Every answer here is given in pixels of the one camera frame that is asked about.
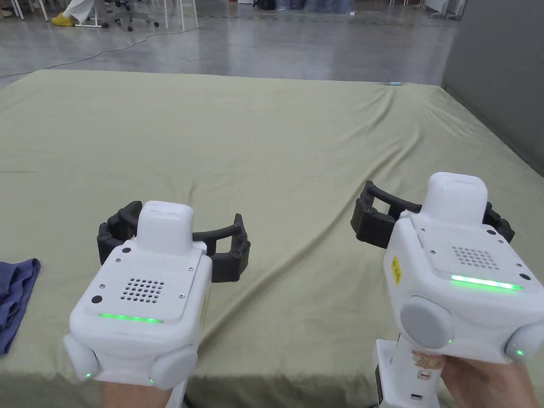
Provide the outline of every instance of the gray concrete floor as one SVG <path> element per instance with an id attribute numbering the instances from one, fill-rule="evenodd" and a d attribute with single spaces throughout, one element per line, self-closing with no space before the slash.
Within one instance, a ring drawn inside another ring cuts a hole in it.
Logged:
<path id="1" fill-rule="evenodd" d="M 169 9 L 172 34 L 61 68 L 440 84 L 458 22 L 430 20 L 429 12 L 390 7 L 384 0 L 356 1 L 355 16 L 290 13 L 282 10 L 283 1 L 278 0 L 279 10 L 266 12 L 226 0 L 196 0 L 204 23 L 199 29 L 188 4 L 186 28 L 193 30 L 172 33 L 181 26 L 177 10 Z M 59 28 L 38 12 L 25 21 L 6 18 L 0 21 L 0 87 L 22 77 L 5 75 L 91 57 L 166 32 L 164 12 L 157 9 L 156 15 L 159 28 L 135 21 L 131 33 L 120 27 Z"/>

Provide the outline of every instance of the ventilation holes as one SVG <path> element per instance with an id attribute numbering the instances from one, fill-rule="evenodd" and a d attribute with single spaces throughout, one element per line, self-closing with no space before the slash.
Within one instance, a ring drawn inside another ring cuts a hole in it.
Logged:
<path id="1" fill-rule="evenodd" d="M 463 246 L 452 246 L 452 249 L 461 265 L 500 270 L 491 254 L 487 251 L 475 248 L 465 248 Z"/>
<path id="2" fill-rule="evenodd" d="M 121 300 L 132 300 L 133 302 L 139 300 L 140 302 L 157 303 L 157 299 L 160 298 L 160 289 L 163 288 L 163 285 L 164 282 L 131 277 L 127 286 L 122 291 L 120 298 Z"/>

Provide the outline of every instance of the green indicator light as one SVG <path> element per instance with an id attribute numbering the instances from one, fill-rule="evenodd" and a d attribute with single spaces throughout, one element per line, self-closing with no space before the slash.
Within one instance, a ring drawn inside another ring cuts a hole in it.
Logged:
<path id="1" fill-rule="evenodd" d="M 475 277 L 452 275 L 452 279 L 454 281 L 468 282 L 468 283 L 473 283 L 475 285 L 491 286 L 494 288 L 503 288 L 503 289 L 509 289 L 509 290 L 523 290 L 523 286 L 512 285 L 511 283 L 488 281 L 485 279 L 478 279 Z"/>
<path id="2" fill-rule="evenodd" d="M 99 313 L 98 317 L 106 317 L 109 319 L 117 319 L 117 320 L 132 320 L 134 322 L 164 323 L 164 320 L 148 319 L 145 317 L 136 317 L 136 316 L 124 316 L 122 314 Z"/>

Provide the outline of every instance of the olive green cloth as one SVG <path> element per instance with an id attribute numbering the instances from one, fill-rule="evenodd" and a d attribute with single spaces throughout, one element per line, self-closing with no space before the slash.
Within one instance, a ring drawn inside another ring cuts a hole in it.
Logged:
<path id="1" fill-rule="evenodd" d="M 188 387 L 201 408 L 376 402 L 372 348 L 398 332 L 384 251 L 349 224 L 365 180 L 421 202 L 437 171 L 481 177 L 544 278 L 542 178 L 436 86 L 40 71 L 0 91 L 0 140 L 2 260 L 42 262 L 2 406 L 100 403 L 61 339 L 100 267 L 98 225 L 132 200 L 186 203 L 195 230 L 244 217 L 249 266 L 213 285 Z M 544 402 L 543 353 L 530 369 Z"/>

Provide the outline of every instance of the small blue object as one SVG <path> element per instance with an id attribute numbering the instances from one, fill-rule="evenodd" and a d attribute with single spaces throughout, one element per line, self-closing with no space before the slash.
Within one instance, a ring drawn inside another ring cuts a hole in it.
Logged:
<path id="1" fill-rule="evenodd" d="M 9 352 L 40 268 L 36 258 L 15 264 L 0 262 L 0 356 Z"/>

